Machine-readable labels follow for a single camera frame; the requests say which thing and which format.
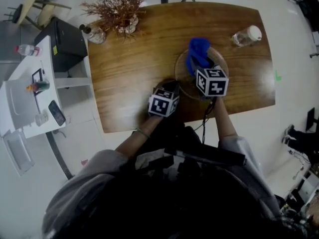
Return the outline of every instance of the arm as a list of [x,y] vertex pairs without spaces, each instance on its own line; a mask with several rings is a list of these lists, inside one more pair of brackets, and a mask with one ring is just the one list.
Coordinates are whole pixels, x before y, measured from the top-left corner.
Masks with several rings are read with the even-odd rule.
[[[140,130],[146,135],[151,135],[158,124],[162,121],[163,117],[152,116],[141,127]],[[148,138],[139,131],[135,131],[129,138],[120,144],[116,148],[116,151],[122,153],[128,159],[135,156],[136,152],[146,142]]]
[[218,97],[216,100],[214,114],[220,141],[227,136],[237,136],[237,132],[229,118],[224,101],[221,97]]

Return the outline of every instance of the floor tile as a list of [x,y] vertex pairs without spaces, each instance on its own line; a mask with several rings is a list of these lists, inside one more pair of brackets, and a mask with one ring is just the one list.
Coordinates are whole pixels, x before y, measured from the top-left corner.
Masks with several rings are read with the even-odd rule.
[[237,133],[247,139],[261,170],[267,176],[282,147],[276,107],[239,113],[237,117]]
[[82,169],[81,161],[90,159],[96,152],[105,149],[102,136],[94,120],[68,125],[54,134],[56,144],[72,174]]
[[307,172],[309,166],[305,165],[300,171],[302,164],[296,158],[288,158],[274,172],[268,175],[266,182],[270,189],[278,196],[287,197],[292,189],[296,188]]

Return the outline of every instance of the bottle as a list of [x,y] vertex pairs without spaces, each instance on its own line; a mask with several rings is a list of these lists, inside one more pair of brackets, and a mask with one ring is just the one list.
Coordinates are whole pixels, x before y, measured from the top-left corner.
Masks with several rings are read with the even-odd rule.
[[82,24],[79,28],[83,31],[84,38],[93,43],[100,44],[106,39],[105,33],[99,27],[88,27]]
[[34,92],[44,91],[50,88],[50,83],[48,81],[34,82],[27,86],[25,89]]
[[237,46],[244,47],[254,42],[261,41],[261,38],[262,33],[260,29],[252,25],[234,34],[232,40]]
[[20,53],[22,56],[40,56],[42,49],[33,45],[22,44],[14,48],[15,52]]

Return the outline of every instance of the wood grain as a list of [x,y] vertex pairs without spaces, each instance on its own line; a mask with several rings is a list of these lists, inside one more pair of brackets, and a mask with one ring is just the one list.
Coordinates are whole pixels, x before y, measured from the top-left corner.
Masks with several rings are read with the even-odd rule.
[[[163,79],[174,78],[174,65],[190,39],[204,37],[219,51],[229,68],[224,97],[230,114],[275,104],[270,48],[259,12],[223,3],[180,2],[145,7],[134,39],[115,33],[102,45],[89,43],[94,93],[104,132],[136,128],[147,116],[148,98]],[[237,48],[231,37],[250,25],[258,26],[261,42]],[[200,120],[207,102],[180,97],[177,119]]]

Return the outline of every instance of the wrist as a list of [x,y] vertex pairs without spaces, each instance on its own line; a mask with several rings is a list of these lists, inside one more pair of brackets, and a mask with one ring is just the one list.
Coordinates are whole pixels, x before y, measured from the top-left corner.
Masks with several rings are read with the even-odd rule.
[[221,97],[217,97],[215,107],[220,107],[223,103],[223,99]]
[[154,115],[140,126],[140,130],[142,130],[145,134],[150,135],[162,120],[163,117]]

